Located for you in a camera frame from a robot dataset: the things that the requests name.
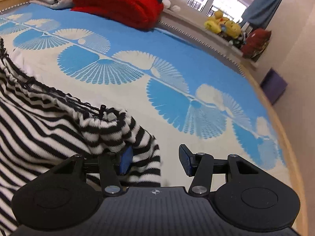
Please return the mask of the black white striped hoodie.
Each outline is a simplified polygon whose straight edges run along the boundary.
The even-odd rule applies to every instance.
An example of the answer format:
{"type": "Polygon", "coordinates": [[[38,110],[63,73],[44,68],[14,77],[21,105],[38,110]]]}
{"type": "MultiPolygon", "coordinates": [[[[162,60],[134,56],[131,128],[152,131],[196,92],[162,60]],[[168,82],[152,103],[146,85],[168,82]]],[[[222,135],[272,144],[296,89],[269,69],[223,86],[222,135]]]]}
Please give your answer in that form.
{"type": "Polygon", "coordinates": [[[18,189],[75,154],[115,155],[131,146],[123,186],[159,187],[157,140],[125,110],[93,107],[26,74],[1,47],[1,235],[18,223],[11,200],[18,189]]]}

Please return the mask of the blue white patterned bedspread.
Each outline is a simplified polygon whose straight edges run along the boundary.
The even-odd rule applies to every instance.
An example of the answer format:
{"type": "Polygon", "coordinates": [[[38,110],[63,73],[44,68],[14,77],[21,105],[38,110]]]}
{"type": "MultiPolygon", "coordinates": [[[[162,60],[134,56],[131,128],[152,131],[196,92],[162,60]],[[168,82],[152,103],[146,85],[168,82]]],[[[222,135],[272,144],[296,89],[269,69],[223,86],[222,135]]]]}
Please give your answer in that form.
{"type": "Polygon", "coordinates": [[[126,109],[157,139],[163,186],[191,183],[181,144],[216,159],[235,153],[291,185],[277,133],[248,81],[174,34],[30,4],[1,15],[1,36],[40,82],[95,107],[126,109]]]}

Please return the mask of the purple box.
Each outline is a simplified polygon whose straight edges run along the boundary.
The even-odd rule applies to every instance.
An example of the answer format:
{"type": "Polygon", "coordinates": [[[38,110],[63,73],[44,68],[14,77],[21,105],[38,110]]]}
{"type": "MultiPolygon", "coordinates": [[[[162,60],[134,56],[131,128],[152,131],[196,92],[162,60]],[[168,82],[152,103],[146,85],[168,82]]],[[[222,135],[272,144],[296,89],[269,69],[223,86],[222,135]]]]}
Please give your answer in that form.
{"type": "Polygon", "coordinates": [[[260,88],[272,105],[283,95],[287,86],[288,83],[273,68],[267,72],[260,83],[260,88]]]}

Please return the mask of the dark red plush toy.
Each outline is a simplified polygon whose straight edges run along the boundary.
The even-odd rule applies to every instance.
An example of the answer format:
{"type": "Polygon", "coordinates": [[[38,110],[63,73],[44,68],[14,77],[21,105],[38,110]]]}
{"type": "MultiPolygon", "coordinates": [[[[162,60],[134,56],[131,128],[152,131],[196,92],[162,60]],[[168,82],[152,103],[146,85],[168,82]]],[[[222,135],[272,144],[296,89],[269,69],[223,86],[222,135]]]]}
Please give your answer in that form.
{"type": "Polygon", "coordinates": [[[243,57],[246,59],[252,59],[261,54],[268,46],[271,35],[272,31],[262,28],[257,28],[252,31],[246,38],[246,42],[241,48],[243,57]]]}

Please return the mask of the yellow plush toys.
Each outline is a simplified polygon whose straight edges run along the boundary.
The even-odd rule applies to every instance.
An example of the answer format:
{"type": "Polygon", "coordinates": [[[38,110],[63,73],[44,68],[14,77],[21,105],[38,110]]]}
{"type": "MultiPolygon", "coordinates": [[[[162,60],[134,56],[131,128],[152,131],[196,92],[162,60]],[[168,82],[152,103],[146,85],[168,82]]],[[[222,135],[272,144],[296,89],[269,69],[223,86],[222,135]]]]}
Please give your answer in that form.
{"type": "Polygon", "coordinates": [[[242,33],[240,25],[225,17],[221,10],[215,11],[203,25],[206,30],[214,34],[223,32],[233,39],[237,39],[242,33]]]}

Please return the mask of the blue curtain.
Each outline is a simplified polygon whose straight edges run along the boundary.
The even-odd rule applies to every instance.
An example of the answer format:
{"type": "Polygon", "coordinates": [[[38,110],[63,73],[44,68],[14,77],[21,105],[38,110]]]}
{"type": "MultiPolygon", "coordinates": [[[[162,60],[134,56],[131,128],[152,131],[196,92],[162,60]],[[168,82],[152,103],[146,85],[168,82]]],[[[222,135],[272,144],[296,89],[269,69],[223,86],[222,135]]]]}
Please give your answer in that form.
{"type": "Polygon", "coordinates": [[[243,27],[249,23],[253,28],[265,29],[273,18],[282,0],[254,0],[242,14],[243,27]]]}

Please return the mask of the red knitted blanket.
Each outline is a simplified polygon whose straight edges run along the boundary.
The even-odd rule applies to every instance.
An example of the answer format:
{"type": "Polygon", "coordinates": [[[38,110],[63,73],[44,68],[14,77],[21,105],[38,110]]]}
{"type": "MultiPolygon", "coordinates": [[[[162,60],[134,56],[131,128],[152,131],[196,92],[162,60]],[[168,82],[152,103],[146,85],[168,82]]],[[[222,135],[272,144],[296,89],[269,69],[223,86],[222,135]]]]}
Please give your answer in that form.
{"type": "Polygon", "coordinates": [[[72,11],[108,18],[126,26],[149,30],[163,11],[158,0],[73,0],[72,11]]]}

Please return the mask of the white plush toy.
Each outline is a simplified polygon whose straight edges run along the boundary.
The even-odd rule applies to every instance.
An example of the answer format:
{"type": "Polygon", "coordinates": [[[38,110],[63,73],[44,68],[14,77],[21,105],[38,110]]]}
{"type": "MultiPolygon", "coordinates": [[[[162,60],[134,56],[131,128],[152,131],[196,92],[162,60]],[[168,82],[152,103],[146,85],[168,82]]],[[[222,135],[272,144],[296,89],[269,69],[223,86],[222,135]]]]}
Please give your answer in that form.
{"type": "Polygon", "coordinates": [[[162,0],[162,4],[165,9],[178,13],[181,10],[181,5],[185,3],[185,1],[186,0],[162,0]]]}

